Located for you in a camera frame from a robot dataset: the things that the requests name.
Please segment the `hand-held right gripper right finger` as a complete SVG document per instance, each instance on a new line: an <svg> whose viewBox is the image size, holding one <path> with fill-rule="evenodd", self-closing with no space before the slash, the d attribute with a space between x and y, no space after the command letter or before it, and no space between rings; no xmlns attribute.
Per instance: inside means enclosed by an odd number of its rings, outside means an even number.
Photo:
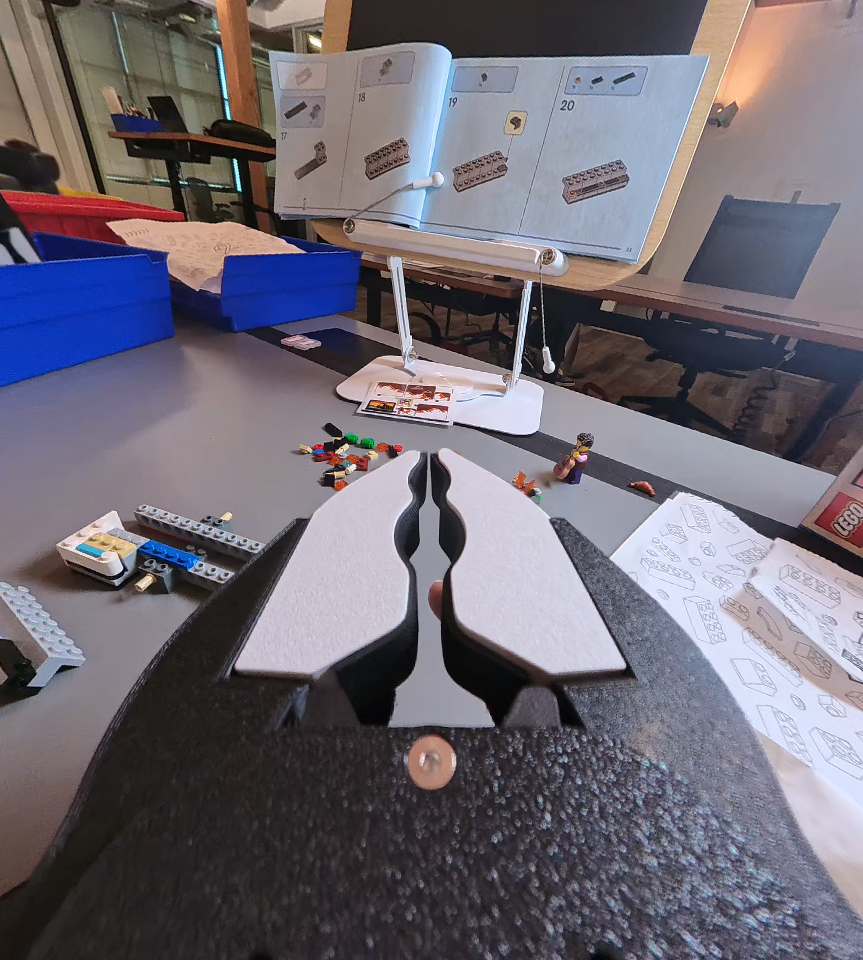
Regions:
<svg viewBox="0 0 863 960"><path fill-rule="evenodd" d="M430 475L459 634L535 679L625 670L545 512L450 449L431 457Z"/></svg>

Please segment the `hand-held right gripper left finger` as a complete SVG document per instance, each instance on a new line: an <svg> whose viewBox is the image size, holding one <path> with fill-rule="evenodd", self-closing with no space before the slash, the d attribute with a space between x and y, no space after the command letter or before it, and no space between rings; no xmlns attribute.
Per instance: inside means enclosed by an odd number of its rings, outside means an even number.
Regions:
<svg viewBox="0 0 863 960"><path fill-rule="evenodd" d="M361 654L414 612L427 454L402 453L310 517L240 652L237 673L309 680Z"/></svg>

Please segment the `small grey black lego assembly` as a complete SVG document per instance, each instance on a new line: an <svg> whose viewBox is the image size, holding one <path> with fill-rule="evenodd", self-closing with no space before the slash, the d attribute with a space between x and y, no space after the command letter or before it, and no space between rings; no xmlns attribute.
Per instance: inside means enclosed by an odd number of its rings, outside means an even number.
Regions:
<svg viewBox="0 0 863 960"><path fill-rule="evenodd" d="M0 600L17 620L15 638L0 632L0 690L30 696L86 656L24 585L0 582Z"/></svg>

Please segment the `pile of loose lego pieces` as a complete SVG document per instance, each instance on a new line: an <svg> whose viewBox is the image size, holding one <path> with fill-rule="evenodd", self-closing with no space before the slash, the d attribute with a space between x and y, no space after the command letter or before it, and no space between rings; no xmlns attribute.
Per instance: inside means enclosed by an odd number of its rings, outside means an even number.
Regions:
<svg viewBox="0 0 863 960"><path fill-rule="evenodd" d="M383 460L404 455L400 443L349 433L332 422L326 422L322 430L322 438L299 443L294 452L317 465L317 483L325 489L342 491L358 474L373 472Z"/></svg>

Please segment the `lego minifigure with guitar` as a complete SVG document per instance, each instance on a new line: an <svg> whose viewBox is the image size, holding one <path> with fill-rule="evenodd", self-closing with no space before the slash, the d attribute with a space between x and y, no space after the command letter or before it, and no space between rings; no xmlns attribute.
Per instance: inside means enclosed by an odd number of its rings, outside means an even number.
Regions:
<svg viewBox="0 0 863 960"><path fill-rule="evenodd" d="M580 484L594 442L595 438L592 434L587 432L578 434L569 453L553 468L554 478L569 485Z"/></svg>

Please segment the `long grey lego assembly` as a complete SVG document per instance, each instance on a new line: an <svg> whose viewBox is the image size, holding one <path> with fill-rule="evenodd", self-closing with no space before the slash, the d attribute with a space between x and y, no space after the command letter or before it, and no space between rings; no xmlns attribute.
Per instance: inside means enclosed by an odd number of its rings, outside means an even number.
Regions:
<svg viewBox="0 0 863 960"><path fill-rule="evenodd" d="M110 510L61 539L57 553L69 569L112 589L132 585L139 594L167 594L179 584L215 592L237 573L216 559L245 564L266 547L236 534L229 512L193 520L141 505L135 510L135 521L142 532L127 530L119 513Z"/></svg>

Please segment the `lego instruction booklet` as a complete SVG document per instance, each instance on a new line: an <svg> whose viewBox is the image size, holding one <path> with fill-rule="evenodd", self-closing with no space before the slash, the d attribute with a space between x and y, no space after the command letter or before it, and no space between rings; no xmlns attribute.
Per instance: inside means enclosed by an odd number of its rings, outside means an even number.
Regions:
<svg viewBox="0 0 863 960"><path fill-rule="evenodd" d="M635 262L706 56L272 53L275 210Z"/></svg>

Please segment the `large blue plastic bin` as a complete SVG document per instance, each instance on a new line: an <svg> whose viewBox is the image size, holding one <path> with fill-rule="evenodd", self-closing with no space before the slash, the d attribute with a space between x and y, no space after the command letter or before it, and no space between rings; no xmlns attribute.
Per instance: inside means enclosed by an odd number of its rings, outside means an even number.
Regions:
<svg viewBox="0 0 863 960"><path fill-rule="evenodd" d="M41 263L0 266L0 387L174 335L164 252L33 239Z"/></svg>

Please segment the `paper instruction sheet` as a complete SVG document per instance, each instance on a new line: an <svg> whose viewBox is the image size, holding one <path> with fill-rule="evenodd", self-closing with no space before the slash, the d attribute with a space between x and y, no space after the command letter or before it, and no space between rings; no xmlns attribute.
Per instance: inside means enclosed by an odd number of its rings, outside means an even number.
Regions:
<svg viewBox="0 0 863 960"><path fill-rule="evenodd" d="M811 633L752 572L773 542L725 507L665 501L612 559L696 643L759 734L863 810L863 681L830 649L826 613Z"/></svg>

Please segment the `black laptop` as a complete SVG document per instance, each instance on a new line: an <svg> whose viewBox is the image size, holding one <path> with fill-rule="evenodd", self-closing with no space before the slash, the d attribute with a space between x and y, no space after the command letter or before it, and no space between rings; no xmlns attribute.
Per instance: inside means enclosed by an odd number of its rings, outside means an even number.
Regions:
<svg viewBox="0 0 863 960"><path fill-rule="evenodd" d="M170 95L151 95L147 97L150 111L162 130L169 134L186 135L189 131L183 116Z"/></svg>

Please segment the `wooden standing desk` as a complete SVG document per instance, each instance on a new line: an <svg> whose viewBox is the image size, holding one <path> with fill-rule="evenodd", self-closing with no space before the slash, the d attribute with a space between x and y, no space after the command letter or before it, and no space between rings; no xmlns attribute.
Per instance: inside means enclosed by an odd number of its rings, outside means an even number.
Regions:
<svg viewBox="0 0 863 960"><path fill-rule="evenodd" d="M258 146L241 141L214 138L205 134L173 132L130 132L109 130L109 138L121 140L129 156L164 162L170 182L174 210L185 215L184 194L181 183L182 163L209 163L212 157L233 160L241 176L241 203L246 226L260 230L262 222L257 211L270 217L270 210L255 204L252 177L248 164L266 164L276 157L273 146Z"/></svg>

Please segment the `small blue plastic bin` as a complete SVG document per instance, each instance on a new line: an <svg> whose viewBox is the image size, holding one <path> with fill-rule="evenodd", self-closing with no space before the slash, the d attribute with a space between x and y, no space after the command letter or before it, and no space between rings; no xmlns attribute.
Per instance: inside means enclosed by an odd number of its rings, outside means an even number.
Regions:
<svg viewBox="0 0 863 960"><path fill-rule="evenodd" d="M173 311L220 330L242 332L353 310L362 253L292 241L300 253L228 256L219 294L172 280Z"/></svg>

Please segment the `small printed paper bag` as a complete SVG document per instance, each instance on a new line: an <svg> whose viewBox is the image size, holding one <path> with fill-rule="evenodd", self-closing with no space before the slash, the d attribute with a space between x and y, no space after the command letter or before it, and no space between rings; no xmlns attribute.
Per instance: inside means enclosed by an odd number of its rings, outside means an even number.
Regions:
<svg viewBox="0 0 863 960"><path fill-rule="evenodd" d="M751 584L863 681L863 578L776 539L753 569Z"/></svg>

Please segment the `white wooden book stand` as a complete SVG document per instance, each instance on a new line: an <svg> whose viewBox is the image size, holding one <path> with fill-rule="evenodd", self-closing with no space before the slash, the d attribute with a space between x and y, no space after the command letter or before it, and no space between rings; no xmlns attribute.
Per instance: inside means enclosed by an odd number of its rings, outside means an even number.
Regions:
<svg viewBox="0 0 863 960"><path fill-rule="evenodd" d="M602 258L566 256L549 245L466 239L406 226L360 221L347 233L339 220L312 220L319 238L347 249L377 257L378 266L390 272L400 353L379 357L340 383L344 400L360 402L368 387L396 374L411 375L420 383L449 383L455 390L454 421L499 432L527 436L541 422L544 390L539 383L521 378L525 334L529 322L533 283L547 282L580 293L605 290L637 273L655 254L663 240L698 148L712 102L753 3L710 1L706 3L690 52L710 61L697 92L687 126L678 146L661 198L638 260L633 264ZM523 282L518 331L512 367L497 373L476 372L421 360L410 330L405 286L405 267L417 262L430 268L435 280L459 286L486 274L499 274Z"/></svg>

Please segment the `black flat panel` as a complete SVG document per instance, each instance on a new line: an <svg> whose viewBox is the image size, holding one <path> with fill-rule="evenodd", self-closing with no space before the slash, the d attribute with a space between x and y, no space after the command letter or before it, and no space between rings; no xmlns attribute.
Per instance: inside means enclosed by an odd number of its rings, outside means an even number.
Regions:
<svg viewBox="0 0 863 960"><path fill-rule="evenodd" d="M727 195L684 281L793 299L840 208Z"/></svg>

